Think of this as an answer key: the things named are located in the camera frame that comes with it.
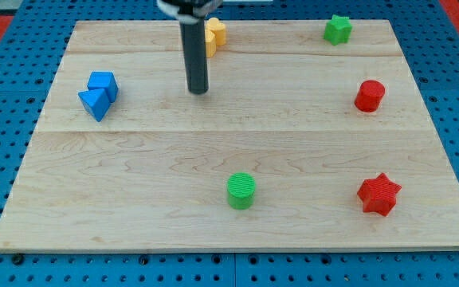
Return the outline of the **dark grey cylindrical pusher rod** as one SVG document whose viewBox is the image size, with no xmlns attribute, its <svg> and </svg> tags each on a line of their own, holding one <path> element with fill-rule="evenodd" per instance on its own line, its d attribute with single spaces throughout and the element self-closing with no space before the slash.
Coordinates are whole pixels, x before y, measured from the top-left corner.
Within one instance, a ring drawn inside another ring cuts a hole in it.
<svg viewBox="0 0 459 287">
<path fill-rule="evenodd" d="M 180 24 L 187 89 L 202 95 L 209 89 L 205 26 L 198 18 L 193 24 Z"/>
</svg>

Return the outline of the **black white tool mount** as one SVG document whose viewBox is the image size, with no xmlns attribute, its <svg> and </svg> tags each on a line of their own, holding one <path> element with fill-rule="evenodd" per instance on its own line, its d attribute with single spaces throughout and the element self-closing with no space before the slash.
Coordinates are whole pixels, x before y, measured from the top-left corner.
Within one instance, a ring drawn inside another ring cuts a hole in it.
<svg viewBox="0 0 459 287">
<path fill-rule="evenodd" d="M 157 0 L 157 7 L 179 22 L 198 22 L 215 11 L 222 0 Z"/>
</svg>

